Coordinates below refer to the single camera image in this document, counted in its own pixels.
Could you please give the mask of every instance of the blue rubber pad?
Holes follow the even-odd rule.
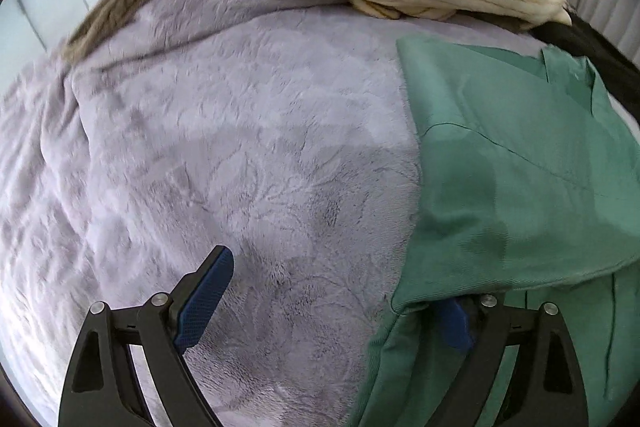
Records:
[[[447,346],[466,353],[474,346],[475,338],[469,317],[456,298],[431,303],[442,340]]]
[[[188,347],[193,347],[200,341],[233,274],[234,256],[231,250],[225,248],[178,315],[177,334],[174,338],[178,353],[183,354]]]

